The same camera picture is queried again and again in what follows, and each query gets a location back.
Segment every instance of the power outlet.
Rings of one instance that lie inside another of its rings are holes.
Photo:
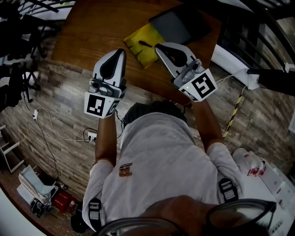
[[[88,138],[90,137],[90,142],[93,144],[95,144],[94,140],[96,140],[96,136],[97,136],[97,133],[88,132]]]
[[[34,121],[37,121],[37,119],[38,119],[38,111],[37,110],[34,111],[33,118],[34,118]]]

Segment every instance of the red object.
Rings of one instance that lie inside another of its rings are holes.
[[[65,209],[69,205],[72,199],[72,195],[65,192],[64,190],[59,190],[52,198],[52,205],[59,209],[60,213],[64,213]]]
[[[70,204],[68,205],[68,207],[66,208],[66,210],[68,211],[68,212],[72,212],[73,210],[74,210],[74,206],[75,206],[75,203],[77,202],[78,200],[76,199],[76,198],[72,198],[71,199],[71,202],[70,202]]]

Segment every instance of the white device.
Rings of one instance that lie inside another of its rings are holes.
[[[203,101],[217,90],[210,70],[202,67],[188,47],[164,42],[156,44],[155,52],[172,75],[171,82],[192,101]]]
[[[111,116],[123,98],[126,55],[118,49],[96,62],[89,90],[85,92],[84,113],[98,118]]]

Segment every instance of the wooden table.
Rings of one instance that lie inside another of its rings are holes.
[[[144,70],[122,42],[151,17],[180,4],[176,0],[77,0],[59,34],[52,60],[92,71],[104,54],[124,48],[127,53],[125,78],[129,83],[188,104],[188,97],[171,84],[171,76],[160,61]],[[188,47],[208,68],[221,23],[204,12],[201,14],[210,25],[211,33]]]

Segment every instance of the printed logo on shirt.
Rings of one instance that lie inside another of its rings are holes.
[[[132,172],[130,172],[130,166],[132,166],[132,163],[121,165],[119,168],[119,176],[120,177],[131,176]]]

